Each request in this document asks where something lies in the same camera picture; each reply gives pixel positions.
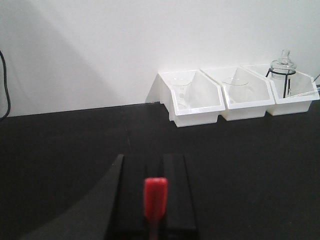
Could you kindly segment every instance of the white plastic bin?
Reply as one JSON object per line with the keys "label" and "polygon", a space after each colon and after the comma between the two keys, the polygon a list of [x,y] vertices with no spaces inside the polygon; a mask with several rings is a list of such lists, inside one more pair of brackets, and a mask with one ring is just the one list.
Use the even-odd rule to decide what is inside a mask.
{"label": "white plastic bin", "polygon": [[222,87],[227,121],[260,118],[267,107],[274,105],[270,84],[243,67],[223,67],[202,70]]}
{"label": "white plastic bin", "polygon": [[[284,92],[284,81],[280,79],[272,78],[272,74],[269,73],[266,78],[266,74],[270,64],[259,64],[259,65],[247,65],[244,68],[248,69],[257,76],[264,77],[270,82],[271,89],[275,104],[268,107],[267,111],[273,116],[303,113],[309,110],[310,104],[314,100],[319,99],[318,92],[313,92],[303,96],[293,96],[283,98]],[[294,75],[289,76],[290,78],[290,89],[291,95],[302,94],[317,90],[316,83],[313,82],[314,78],[310,75],[296,71]]]}
{"label": "white plastic bin", "polygon": [[177,127],[216,123],[225,110],[218,84],[199,70],[159,73],[160,102]]}

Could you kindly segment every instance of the black metal stand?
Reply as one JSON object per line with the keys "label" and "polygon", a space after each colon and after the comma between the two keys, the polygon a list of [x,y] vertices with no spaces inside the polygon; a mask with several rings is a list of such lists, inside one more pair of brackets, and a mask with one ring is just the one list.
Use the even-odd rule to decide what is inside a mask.
{"label": "black metal stand", "polygon": [[293,71],[292,73],[280,73],[280,72],[272,71],[271,68],[269,68],[267,74],[265,75],[266,78],[268,77],[269,73],[285,75],[283,98],[286,97],[286,90],[287,90],[287,94],[289,95],[289,92],[290,92],[290,78],[288,79],[288,76],[295,74],[296,71]]}

